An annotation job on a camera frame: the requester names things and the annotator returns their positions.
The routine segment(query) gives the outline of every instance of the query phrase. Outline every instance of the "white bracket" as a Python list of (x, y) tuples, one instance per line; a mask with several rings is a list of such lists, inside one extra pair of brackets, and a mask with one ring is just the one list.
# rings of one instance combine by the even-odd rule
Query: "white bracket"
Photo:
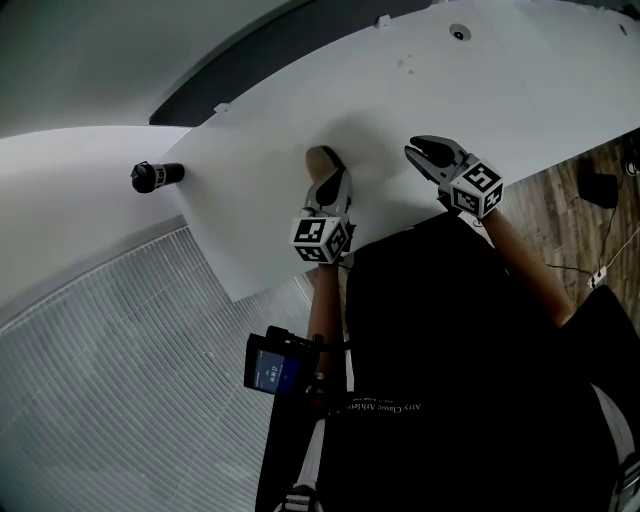
[(216, 114), (222, 114), (223, 112), (229, 112), (231, 105), (228, 103), (220, 103), (216, 107), (214, 107), (214, 111)]
[(385, 14), (384, 16), (378, 17), (376, 20), (376, 28), (385, 29), (391, 24), (391, 16)]

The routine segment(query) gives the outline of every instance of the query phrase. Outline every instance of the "human arm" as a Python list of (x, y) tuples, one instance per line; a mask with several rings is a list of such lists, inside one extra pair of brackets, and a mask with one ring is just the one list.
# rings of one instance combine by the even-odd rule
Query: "human arm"
[[(342, 343), (342, 316), (338, 265), (320, 265), (315, 271), (315, 290), (309, 318), (307, 338), (321, 334), (324, 343)], [(343, 350), (322, 352), (316, 370), (323, 373), (330, 386), (346, 389), (345, 354)]]
[(509, 273), (527, 288), (558, 327), (567, 323), (575, 313), (567, 292), (511, 223), (494, 209), (482, 219), (482, 224)]

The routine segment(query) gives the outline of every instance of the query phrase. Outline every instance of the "fiducial marker cube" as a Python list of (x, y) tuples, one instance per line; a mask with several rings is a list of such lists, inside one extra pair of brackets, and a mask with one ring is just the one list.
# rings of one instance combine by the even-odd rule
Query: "fiducial marker cube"
[(348, 241), (346, 221), (340, 217), (293, 219), (289, 243), (304, 261), (334, 263)]
[(481, 219), (502, 201), (502, 189), (502, 176), (480, 161), (451, 182), (451, 204)]

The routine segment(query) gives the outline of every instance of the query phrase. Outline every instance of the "display screen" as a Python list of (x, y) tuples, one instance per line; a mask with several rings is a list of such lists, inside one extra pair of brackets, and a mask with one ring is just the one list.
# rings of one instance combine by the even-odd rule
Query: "display screen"
[(297, 359), (258, 350), (255, 387), (267, 393), (288, 393), (299, 368)]

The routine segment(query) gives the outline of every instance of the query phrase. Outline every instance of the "strap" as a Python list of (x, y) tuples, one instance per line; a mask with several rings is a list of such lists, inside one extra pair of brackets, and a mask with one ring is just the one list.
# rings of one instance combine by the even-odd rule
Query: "strap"
[(275, 512), (289, 510), (292, 512), (322, 512), (322, 505), (318, 500), (318, 473), (320, 473), (320, 459), (324, 444), (325, 420), (316, 422), (313, 429), (307, 454), (302, 462), (300, 475), (296, 485), (291, 489), (285, 500), (278, 505)]
[(627, 505), (640, 480), (640, 456), (635, 451), (631, 428), (616, 403), (598, 386), (591, 384), (600, 401), (602, 413), (618, 454), (620, 473), (609, 502), (609, 512), (619, 512)]

